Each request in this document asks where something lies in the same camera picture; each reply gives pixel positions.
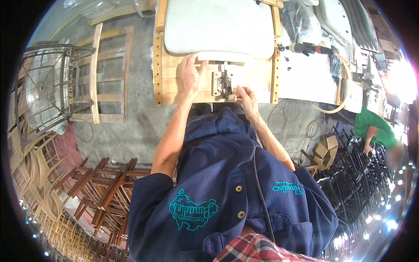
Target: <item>cardboard box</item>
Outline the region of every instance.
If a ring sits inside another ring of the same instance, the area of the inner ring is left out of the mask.
[[[319,165],[319,170],[329,169],[338,151],[336,136],[321,136],[320,142],[313,148],[314,161]]]

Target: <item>hand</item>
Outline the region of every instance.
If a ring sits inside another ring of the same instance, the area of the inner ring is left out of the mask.
[[[243,105],[246,118],[248,120],[253,121],[260,116],[255,92],[253,92],[249,87],[237,86],[236,94],[237,103]]]
[[[368,156],[368,154],[371,152],[372,148],[370,148],[370,145],[364,146],[364,153]]]
[[[182,100],[189,100],[193,102],[198,94],[199,82],[205,77],[205,70],[208,65],[208,60],[202,62],[199,71],[195,69],[195,59],[198,53],[187,55],[181,63],[181,78],[184,83],[184,92]]]

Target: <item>navy blue jacket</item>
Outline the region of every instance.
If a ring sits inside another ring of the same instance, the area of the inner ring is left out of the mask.
[[[249,122],[228,107],[189,122],[177,185],[164,174],[134,184],[130,257],[211,261],[244,225],[269,237],[253,157],[277,246],[317,257],[338,224],[329,200],[307,169],[291,172],[254,135]]]

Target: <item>red plaid shirt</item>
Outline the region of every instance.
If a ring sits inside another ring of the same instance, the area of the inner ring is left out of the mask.
[[[212,262],[325,262],[321,259],[291,253],[277,247],[272,241],[260,234],[239,236],[231,241]]]

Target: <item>white cushion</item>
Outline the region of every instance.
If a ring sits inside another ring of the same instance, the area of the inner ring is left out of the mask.
[[[169,0],[164,42],[175,54],[231,52],[269,59],[271,8],[254,0]]]

